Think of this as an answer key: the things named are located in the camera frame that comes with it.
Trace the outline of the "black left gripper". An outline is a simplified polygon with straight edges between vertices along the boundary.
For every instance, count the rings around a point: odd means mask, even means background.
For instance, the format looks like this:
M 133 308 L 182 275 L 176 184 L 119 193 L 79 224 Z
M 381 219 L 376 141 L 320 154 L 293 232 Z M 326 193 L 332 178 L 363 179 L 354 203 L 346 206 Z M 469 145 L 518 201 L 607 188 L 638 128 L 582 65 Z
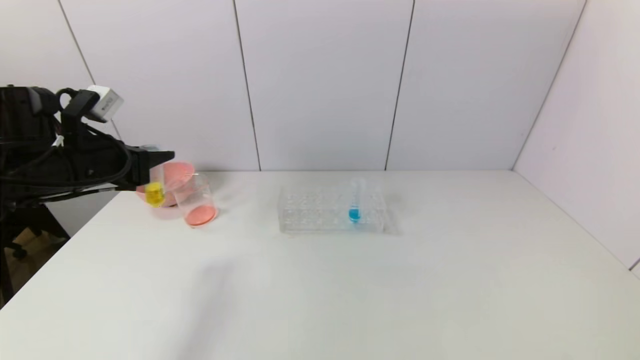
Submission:
M 125 145 L 126 153 L 118 146 L 110 146 L 92 153 L 86 166 L 86 178 L 98 180 L 113 176 L 121 171 L 130 159 L 130 168 L 121 177 L 107 184 L 124 189 L 134 189 L 149 179 L 149 169 L 174 159 L 174 151 L 151 151 L 139 146 Z

